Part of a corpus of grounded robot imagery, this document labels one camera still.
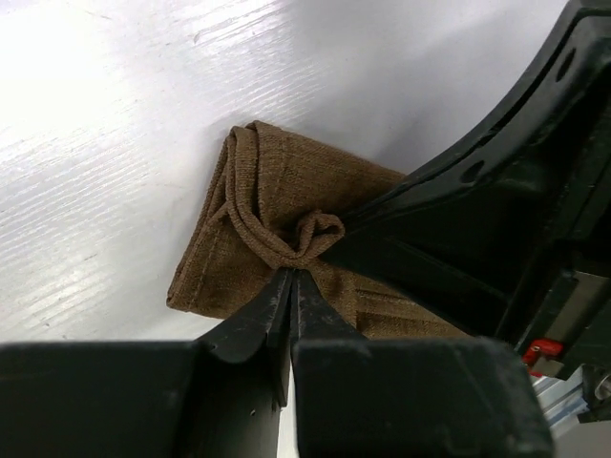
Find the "white table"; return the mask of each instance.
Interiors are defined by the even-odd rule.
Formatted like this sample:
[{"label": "white table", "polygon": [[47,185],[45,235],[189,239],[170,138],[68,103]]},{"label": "white table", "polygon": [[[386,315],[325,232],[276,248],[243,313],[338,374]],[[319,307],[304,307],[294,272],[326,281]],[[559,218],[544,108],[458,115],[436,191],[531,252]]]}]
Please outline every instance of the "white table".
[{"label": "white table", "polygon": [[505,95],[564,3],[3,0],[0,340],[204,333],[165,291],[232,125],[409,172]]}]

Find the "red component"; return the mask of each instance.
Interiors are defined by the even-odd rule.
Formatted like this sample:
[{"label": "red component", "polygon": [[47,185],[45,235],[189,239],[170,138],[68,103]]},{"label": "red component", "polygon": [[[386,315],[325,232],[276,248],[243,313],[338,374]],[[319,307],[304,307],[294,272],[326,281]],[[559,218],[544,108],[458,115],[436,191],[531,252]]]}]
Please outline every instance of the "red component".
[{"label": "red component", "polygon": [[562,343],[552,341],[550,339],[535,339],[524,353],[522,361],[528,367],[528,372],[535,376],[541,377],[543,374],[533,372],[533,366],[537,360],[543,356],[545,358],[555,358],[562,352]]}]

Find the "screw hole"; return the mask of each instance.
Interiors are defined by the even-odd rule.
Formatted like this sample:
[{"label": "screw hole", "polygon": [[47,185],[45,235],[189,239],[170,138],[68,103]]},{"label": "screw hole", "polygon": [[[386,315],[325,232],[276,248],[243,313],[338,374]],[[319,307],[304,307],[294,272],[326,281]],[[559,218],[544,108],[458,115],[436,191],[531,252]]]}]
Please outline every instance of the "screw hole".
[{"label": "screw hole", "polygon": [[481,169],[484,167],[484,164],[485,162],[483,160],[476,162],[474,165],[465,170],[465,172],[460,176],[460,181],[463,183],[473,183],[479,175],[479,172],[481,172]]},{"label": "screw hole", "polygon": [[576,52],[576,49],[573,48],[571,51],[569,51],[568,54],[566,54],[566,57],[564,57],[564,60],[562,61],[562,64],[560,65],[560,68],[558,69],[558,74],[556,75],[556,81],[560,81],[569,71],[569,68],[571,67],[571,64],[573,63],[573,59],[575,59],[575,52]]}]

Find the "cloth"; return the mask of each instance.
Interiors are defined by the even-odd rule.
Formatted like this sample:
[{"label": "cloth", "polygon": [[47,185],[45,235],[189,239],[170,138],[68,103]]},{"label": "cloth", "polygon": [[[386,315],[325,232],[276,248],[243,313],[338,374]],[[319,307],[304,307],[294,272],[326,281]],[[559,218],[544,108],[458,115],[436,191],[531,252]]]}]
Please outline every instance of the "cloth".
[{"label": "cloth", "polygon": [[308,269],[327,301],[368,337],[464,335],[384,284],[318,259],[345,233],[338,215],[402,179],[259,121],[233,128],[168,305],[226,318],[252,300],[276,269],[292,267]]}]

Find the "brown cloth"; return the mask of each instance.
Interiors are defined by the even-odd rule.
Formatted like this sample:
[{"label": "brown cloth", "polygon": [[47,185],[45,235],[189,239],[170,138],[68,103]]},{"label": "brown cloth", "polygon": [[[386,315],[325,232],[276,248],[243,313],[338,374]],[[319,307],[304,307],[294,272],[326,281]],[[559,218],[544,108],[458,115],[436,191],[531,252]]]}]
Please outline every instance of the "brown cloth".
[{"label": "brown cloth", "polygon": [[384,284],[318,260],[345,233],[337,215],[402,178],[259,121],[233,128],[168,305],[226,318],[276,269],[294,267],[308,269],[330,304],[368,337],[464,335]]}]

